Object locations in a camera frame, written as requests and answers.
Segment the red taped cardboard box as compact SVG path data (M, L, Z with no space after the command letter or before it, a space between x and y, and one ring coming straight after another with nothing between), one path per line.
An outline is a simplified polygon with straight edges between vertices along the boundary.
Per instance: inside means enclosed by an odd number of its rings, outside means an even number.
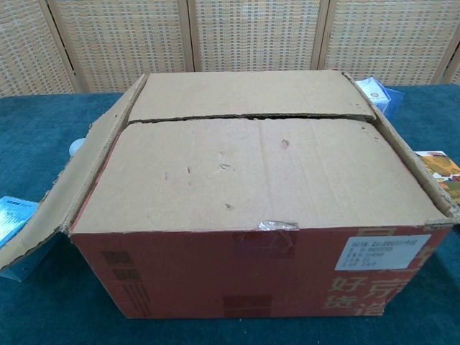
M57 233L127 318L379 316L460 208L338 70L143 75L0 270Z

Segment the orange yellow printed carton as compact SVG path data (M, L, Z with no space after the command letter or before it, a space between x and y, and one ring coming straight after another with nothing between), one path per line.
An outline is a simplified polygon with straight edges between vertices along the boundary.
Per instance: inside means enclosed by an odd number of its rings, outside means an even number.
M415 151L431 175L460 206L460 167L443 151Z

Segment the woven wooden folding screen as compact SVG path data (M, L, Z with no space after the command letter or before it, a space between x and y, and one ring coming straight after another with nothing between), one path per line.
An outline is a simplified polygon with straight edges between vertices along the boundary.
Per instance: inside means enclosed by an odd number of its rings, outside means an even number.
M0 0L0 97L143 73L345 70L460 82L460 0Z

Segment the white blue tissue pack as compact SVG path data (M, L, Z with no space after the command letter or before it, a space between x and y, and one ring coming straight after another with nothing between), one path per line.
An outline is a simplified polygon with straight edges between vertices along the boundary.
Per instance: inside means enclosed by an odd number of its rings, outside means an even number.
M356 84L387 118L396 115L405 96L403 92L386 88L373 77L358 80Z

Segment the light blue speaker carton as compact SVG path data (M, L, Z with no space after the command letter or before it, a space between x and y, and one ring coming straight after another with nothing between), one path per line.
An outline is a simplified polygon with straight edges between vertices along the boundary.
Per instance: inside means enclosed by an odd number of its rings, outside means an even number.
M0 249L24 228L37 209L38 203L33 201L7 195L0 198ZM33 253L3 268L0 270L0 277L17 282L25 281L55 246L57 240L58 237L54 236Z

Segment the white plastic squeeze bottle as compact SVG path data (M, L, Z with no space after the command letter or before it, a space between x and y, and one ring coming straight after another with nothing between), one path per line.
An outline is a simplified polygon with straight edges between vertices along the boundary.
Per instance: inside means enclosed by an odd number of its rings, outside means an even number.
M85 140L86 140L85 138L77 139L69 146L68 152L71 157L73 157L76 154L76 152L83 145Z

